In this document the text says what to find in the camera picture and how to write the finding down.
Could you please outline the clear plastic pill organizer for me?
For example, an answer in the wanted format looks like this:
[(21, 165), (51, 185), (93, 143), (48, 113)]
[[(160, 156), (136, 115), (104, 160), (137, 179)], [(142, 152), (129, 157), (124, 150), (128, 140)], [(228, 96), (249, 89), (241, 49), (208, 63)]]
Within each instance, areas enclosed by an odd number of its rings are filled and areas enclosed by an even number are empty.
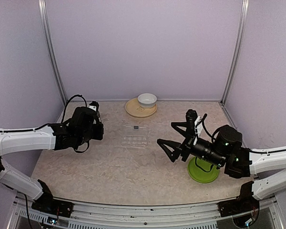
[(122, 128), (122, 146), (145, 148), (147, 144), (148, 127), (139, 125), (126, 125)]

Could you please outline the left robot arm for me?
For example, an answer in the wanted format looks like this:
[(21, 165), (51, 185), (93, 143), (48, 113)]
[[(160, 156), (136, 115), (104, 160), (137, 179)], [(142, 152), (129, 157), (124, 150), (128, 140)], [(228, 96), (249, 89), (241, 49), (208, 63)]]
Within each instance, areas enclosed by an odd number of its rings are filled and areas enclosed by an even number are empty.
[(57, 208), (57, 201), (48, 186), (23, 174), (2, 159), (4, 155), (33, 150), (63, 150), (103, 139), (103, 123), (99, 105), (77, 107), (71, 118), (61, 123), (45, 124), (32, 129), (0, 129), (0, 183), (38, 202), (47, 212)]

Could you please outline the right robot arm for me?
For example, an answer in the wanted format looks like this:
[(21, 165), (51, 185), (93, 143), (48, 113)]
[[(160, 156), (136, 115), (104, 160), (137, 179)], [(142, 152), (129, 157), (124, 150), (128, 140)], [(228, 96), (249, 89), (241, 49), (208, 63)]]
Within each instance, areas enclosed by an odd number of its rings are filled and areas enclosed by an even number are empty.
[(172, 128), (184, 137), (182, 143), (158, 139), (157, 144), (172, 162), (181, 157), (186, 161), (193, 155), (211, 164), (232, 178), (252, 177), (276, 170), (277, 173), (241, 187), (241, 196), (234, 201), (237, 211), (244, 212), (253, 198), (262, 200), (286, 188), (286, 146), (271, 149), (250, 149), (242, 146), (242, 134), (229, 125), (219, 127), (210, 136), (211, 141), (200, 137), (205, 129), (203, 121), (173, 122)]

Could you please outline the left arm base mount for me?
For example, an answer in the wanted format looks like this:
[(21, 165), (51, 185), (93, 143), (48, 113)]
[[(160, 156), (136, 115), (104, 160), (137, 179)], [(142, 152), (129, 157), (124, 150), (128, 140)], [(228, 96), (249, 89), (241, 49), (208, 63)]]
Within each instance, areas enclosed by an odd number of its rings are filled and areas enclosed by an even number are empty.
[(42, 187), (42, 195), (33, 201), (31, 208), (40, 212), (62, 217), (71, 217), (74, 204), (72, 202), (54, 199), (49, 187), (41, 180), (37, 180)]

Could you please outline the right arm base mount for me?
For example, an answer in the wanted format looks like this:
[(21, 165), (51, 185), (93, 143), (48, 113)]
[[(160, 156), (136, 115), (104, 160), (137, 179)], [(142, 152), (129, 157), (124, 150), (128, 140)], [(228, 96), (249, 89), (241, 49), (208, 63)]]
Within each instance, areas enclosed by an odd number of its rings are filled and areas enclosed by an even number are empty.
[(244, 183), (240, 189), (240, 195), (231, 200), (220, 201), (217, 205), (221, 217), (237, 215), (259, 209), (259, 200), (253, 197), (253, 181)]

